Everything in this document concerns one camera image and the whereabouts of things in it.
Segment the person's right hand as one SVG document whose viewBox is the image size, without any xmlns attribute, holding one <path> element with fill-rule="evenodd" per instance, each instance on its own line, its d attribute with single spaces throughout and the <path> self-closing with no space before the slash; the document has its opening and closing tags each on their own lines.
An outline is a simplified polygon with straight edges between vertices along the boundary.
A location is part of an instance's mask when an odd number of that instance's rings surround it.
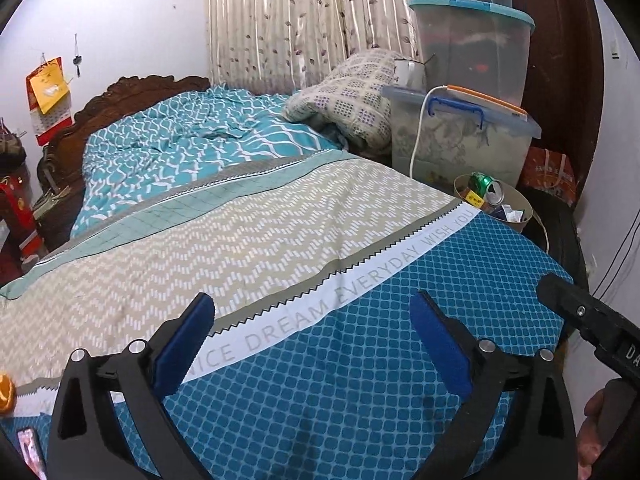
<svg viewBox="0 0 640 480">
<path fill-rule="evenodd" d="M 603 450 L 598 435 L 598 421 L 604 403 L 604 389 L 597 391 L 586 403 L 585 420 L 577 434 L 578 480 L 587 480 L 592 473 L 592 466 Z"/>
</svg>

